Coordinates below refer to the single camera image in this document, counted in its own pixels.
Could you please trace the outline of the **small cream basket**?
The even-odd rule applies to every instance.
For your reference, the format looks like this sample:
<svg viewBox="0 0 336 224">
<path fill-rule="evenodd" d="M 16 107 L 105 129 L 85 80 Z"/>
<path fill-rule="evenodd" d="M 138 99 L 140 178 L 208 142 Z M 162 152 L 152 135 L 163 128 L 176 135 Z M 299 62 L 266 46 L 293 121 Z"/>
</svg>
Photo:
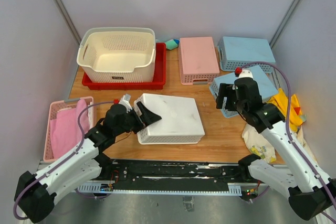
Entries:
<svg viewBox="0 0 336 224">
<path fill-rule="evenodd" d="M 161 117 L 137 132 L 140 144 L 196 144 L 205 136 L 194 98 L 144 93 L 133 104 L 137 115 L 141 115 L 138 102 Z"/>
</svg>

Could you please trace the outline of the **pink perforated basket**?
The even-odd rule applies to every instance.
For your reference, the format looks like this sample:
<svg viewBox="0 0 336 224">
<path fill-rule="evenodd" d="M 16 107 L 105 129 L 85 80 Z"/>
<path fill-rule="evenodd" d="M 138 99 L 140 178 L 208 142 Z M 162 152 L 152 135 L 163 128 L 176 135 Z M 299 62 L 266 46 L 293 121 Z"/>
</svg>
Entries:
<svg viewBox="0 0 336 224">
<path fill-rule="evenodd" d="M 212 37 L 184 37 L 178 49 L 183 85 L 210 84 L 220 70 Z"/>
</svg>

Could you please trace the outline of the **blue perforated basket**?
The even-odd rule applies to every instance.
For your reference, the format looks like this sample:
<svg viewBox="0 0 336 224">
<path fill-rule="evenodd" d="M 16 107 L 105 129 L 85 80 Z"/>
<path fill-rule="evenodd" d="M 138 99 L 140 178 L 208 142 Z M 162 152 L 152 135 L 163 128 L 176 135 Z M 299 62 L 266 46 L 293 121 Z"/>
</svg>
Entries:
<svg viewBox="0 0 336 224">
<path fill-rule="evenodd" d="M 270 81 L 269 77 L 264 73 L 260 66 L 251 66 L 248 68 L 253 75 L 253 79 L 257 82 L 259 93 L 262 97 L 263 102 L 267 102 L 271 97 L 278 94 L 278 90 Z M 214 99 L 218 97 L 219 86 L 221 83 L 234 84 L 234 81 L 237 79 L 234 73 L 229 73 L 220 77 L 216 77 L 212 84 L 209 86 L 209 90 L 213 95 Z M 223 101 L 223 107 L 221 112 L 225 118 L 232 118 L 237 116 L 238 113 L 235 111 L 229 111 L 225 108 L 226 98 Z"/>
<path fill-rule="evenodd" d="M 237 67 L 255 61 L 276 63 L 266 39 L 224 36 L 217 49 L 222 71 L 235 71 Z"/>
</svg>

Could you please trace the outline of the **large cream basket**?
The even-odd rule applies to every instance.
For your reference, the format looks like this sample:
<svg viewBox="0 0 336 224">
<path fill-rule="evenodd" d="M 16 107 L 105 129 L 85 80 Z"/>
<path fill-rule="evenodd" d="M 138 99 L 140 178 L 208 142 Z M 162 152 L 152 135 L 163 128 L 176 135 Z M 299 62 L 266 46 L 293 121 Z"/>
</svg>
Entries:
<svg viewBox="0 0 336 224">
<path fill-rule="evenodd" d="M 155 57 L 152 29 L 100 27 L 83 36 L 77 64 L 94 83 L 142 83 L 153 81 Z"/>
</svg>

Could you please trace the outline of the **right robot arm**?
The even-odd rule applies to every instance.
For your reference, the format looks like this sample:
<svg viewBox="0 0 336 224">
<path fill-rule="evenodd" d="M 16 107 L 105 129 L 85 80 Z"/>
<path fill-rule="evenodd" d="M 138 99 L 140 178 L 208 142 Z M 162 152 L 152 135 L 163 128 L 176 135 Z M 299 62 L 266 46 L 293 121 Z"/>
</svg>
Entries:
<svg viewBox="0 0 336 224">
<path fill-rule="evenodd" d="M 310 220 L 335 206 L 335 179 L 331 178 L 300 145 L 284 115 L 271 104 L 264 103 L 258 84 L 251 77 L 239 77 L 234 84 L 221 83 L 216 107 L 225 105 L 275 148 L 291 174 L 282 173 L 255 154 L 239 161 L 238 177 L 266 183 L 281 193 L 292 210 L 303 220 Z"/>
</svg>

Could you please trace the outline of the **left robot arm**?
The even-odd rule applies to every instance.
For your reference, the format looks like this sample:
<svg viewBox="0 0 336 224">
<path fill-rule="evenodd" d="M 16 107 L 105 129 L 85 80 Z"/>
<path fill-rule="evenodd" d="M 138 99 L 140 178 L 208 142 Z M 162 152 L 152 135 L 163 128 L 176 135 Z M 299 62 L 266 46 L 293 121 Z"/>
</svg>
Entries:
<svg viewBox="0 0 336 224">
<path fill-rule="evenodd" d="M 44 220 L 54 207 L 83 183 L 112 175 L 111 159 L 103 152 L 123 133 L 137 133 L 161 120 L 161 116 L 137 102 L 140 114 L 127 102 L 112 103 L 105 116 L 88 132 L 80 128 L 81 140 L 44 169 L 24 172 L 18 180 L 13 215 L 32 223 Z"/>
</svg>

